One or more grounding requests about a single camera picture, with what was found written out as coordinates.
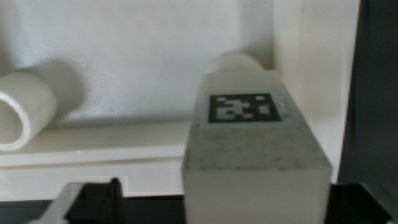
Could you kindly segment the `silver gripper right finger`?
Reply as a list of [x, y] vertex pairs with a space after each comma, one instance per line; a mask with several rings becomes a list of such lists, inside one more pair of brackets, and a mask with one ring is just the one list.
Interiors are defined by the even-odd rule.
[[396, 224], [392, 214], [358, 183], [330, 187], [328, 224]]

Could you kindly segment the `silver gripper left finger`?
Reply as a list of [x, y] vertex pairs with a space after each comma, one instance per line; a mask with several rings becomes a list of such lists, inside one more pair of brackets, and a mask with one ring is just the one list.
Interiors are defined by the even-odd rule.
[[117, 178], [106, 183], [69, 183], [62, 189], [40, 224], [124, 224], [124, 197]]

